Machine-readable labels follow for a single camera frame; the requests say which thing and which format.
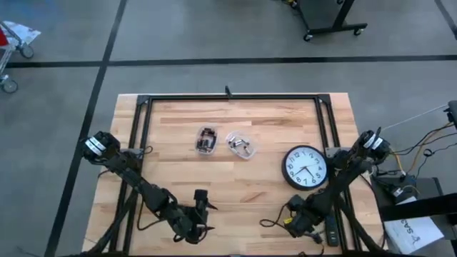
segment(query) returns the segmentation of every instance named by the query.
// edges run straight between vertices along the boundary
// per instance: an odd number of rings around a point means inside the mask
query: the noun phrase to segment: metal cart
[[[34,50],[24,41],[22,40],[13,30],[11,30],[4,22],[0,21],[0,33],[2,29],[6,31],[5,36],[6,38],[13,38],[16,39],[16,45],[7,45],[3,56],[0,59],[0,87],[5,93],[12,94],[17,91],[18,84],[11,79],[7,74],[3,74],[6,64],[8,63],[11,55],[14,51],[19,51],[19,53],[25,59],[31,59],[34,57]]]

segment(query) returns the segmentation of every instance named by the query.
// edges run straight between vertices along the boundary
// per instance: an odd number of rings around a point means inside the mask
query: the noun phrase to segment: white paper
[[[37,36],[41,34],[40,31],[37,31],[36,29],[31,29],[27,26],[21,25],[21,24],[16,24],[12,21],[5,21],[4,22],[14,33],[18,35],[23,41],[25,41],[27,44],[30,44],[33,40],[36,39]],[[2,31],[5,33],[8,42],[12,46],[17,46],[19,42],[13,38],[12,36],[9,36],[8,31],[6,31],[5,28],[1,28]],[[2,46],[0,48],[6,49],[6,47],[9,48],[9,46]]]
[[[412,196],[398,204],[416,201]],[[410,254],[440,238],[443,234],[430,217],[384,222],[386,232],[402,254]]]

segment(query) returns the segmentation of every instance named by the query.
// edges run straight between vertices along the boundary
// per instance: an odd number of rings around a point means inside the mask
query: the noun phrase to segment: black floor stripe
[[[441,0],[435,0],[435,4],[440,10],[441,14],[443,15],[444,19],[449,25],[449,28],[452,30],[452,33],[454,33],[454,37],[457,39],[457,26],[454,20],[452,19],[451,15],[448,13],[448,10],[444,7],[444,4]]]
[[[103,83],[106,68],[111,58],[111,53],[113,52],[114,42],[119,30],[119,25],[124,15],[126,8],[127,0],[121,0],[119,7],[116,13],[116,18],[114,19],[114,24],[111,28],[111,33],[109,34],[108,43],[106,44],[105,52],[103,55],[102,64],[97,73],[95,79],[94,87],[92,88],[91,97],[87,106],[86,114],[84,115],[84,121],[79,132],[78,141],[83,138],[86,138],[91,127],[92,118],[94,117],[95,106],[99,98],[99,93],[101,85]],[[60,235],[62,228],[64,227],[66,213],[69,209],[69,204],[71,200],[71,195],[73,194],[74,184],[76,182],[76,177],[78,176],[79,165],[81,164],[81,149],[79,143],[76,145],[76,149],[71,160],[71,165],[69,169],[69,174],[66,177],[66,182],[64,186],[64,192],[60,200],[59,208],[57,209],[56,218],[54,219],[54,224],[52,226],[51,235],[48,239],[48,244],[46,246],[46,251],[44,253],[45,257],[54,257],[56,255],[57,246],[59,244]]]
[[[403,61],[457,61],[457,54],[420,56],[342,56],[342,57],[272,57],[272,58],[215,58],[215,59],[164,59],[125,61],[50,61],[10,63],[7,68],[67,68],[67,67],[140,67],[217,64],[322,64],[358,62]]]
[[[6,65],[7,68],[70,68],[70,67],[100,67],[102,61],[30,61],[13,62]]]
[[[174,66],[206,64],[310,64],[310,63],[357,63],[400,61],[457,61],[457,55],[422,56],[342,56],[342,57],[286,57],[286,58],[222,58],[222,59],[173,59],[110,61],[108,66]]]

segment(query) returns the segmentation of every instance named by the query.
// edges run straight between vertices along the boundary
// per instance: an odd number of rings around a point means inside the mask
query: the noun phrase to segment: gray concrete floor
[[[443,3],[457,20],[457,3]],[[3,19],[43,32],[32,61],[100,61],[119,0],[0,0],[0,6]],[[368,29],[306,44],[303,24],[280,1],[128,0],[111,60],[457,54],[432,0],[357,1],[348,21],[367,22]],[[457,99],[456,70],[456,61],[108,67],[90,133],[109,129],[117,94],[211,93],[227,84],[234,92],[349,92],[359,131],[376,129]],[[21,88],[0,94],[0,256],[22,256],[17,247],[42,256],[98,68],[7,72]],[[445,122],[436,111],[384,136],[405,148]],[[436,176],[445,193],[455,193],[456,154],[451,148],[432,157],[421,176]],[[411,165],[410,156],[402,161]],[[81,165],[58,255],[81,249],[98,169]],[[453,256],[441,246],[429,252]]]

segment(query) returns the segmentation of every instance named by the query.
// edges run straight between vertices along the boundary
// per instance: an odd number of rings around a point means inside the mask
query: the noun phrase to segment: clear plastic container
[[[240,131],[231,132],[226,137],[227,146],[234,154],[243,159],[249,160],[257,152],[257,148],[246,135]]]
[[[216,150],[218,141],[215,126],[202,126],[197,132],[195,139],[195,151],[203,155],[211,155]]]

